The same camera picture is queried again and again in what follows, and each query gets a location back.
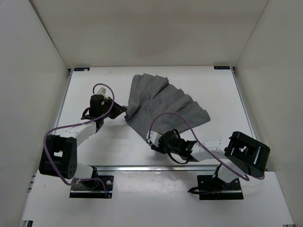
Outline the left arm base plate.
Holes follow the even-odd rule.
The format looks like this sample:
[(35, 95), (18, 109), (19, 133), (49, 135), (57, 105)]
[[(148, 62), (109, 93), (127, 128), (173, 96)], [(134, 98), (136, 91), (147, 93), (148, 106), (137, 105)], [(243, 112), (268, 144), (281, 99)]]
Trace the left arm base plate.
[(99, 175), (98, 178), (103, 181), (103, 184), (98, 181), (85, 181), (71, 183), (70, 198), (89, 198), (89, 199), (111, 199), (113, 194), (114, 176)]

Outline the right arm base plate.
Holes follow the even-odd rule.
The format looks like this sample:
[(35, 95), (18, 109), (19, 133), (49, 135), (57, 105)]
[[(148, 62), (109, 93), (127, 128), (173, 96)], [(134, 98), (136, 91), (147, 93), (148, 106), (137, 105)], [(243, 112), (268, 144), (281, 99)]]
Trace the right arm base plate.
[(190, 188), (188, 193), (199, 195), (199, 200), (243, 200), (239, 178), (230, 183), (212, 175), (198, 175), (197, 186)]

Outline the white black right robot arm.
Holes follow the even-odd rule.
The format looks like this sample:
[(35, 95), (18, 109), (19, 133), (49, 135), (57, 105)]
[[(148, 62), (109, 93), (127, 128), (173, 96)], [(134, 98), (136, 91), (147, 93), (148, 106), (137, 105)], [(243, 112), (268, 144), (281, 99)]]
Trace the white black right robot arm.
[(265, 177), (270, 148), (239, 131), (233, 132), (228, 140), (204, 143), (184, 140), (176, 129), (164, 134), (150, 131), (146, 138), (152, 150), (169, 157), (178, 155), (183, 164), (217, 160), (219, 165), (211, 179), (220, 190), (237, 178), (248, 181), (251, 176), (259, 180)]

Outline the grey pleated skirt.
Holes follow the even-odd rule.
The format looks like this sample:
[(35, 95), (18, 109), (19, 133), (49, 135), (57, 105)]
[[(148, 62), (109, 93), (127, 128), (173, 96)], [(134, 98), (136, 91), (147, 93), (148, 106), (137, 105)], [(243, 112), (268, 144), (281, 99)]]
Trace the grey pleated skirt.
[(161, 134), (172, 129), (182, 133), (211, 120), (190, 95), (158, 75), (133, 77), (126, 108), (125, 121), (144, 140), (150, 127)]

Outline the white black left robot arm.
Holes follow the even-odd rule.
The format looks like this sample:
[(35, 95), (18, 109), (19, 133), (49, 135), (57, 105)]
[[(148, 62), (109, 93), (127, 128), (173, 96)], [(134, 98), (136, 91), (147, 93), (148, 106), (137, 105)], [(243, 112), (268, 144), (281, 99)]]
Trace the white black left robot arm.
[(69, 126), (61, 135), (46, 135), (39, 164), (41, 174), (64, 180), (80, 179), (88, 188), (98, 185), (99, 176), (94, 167), (77, 161), (77, 148), (100, 130), (104, 119), (115, 119), (127, 109), (103, 95), (92, 95), (89, 104), (82, 114), (80, 123)]

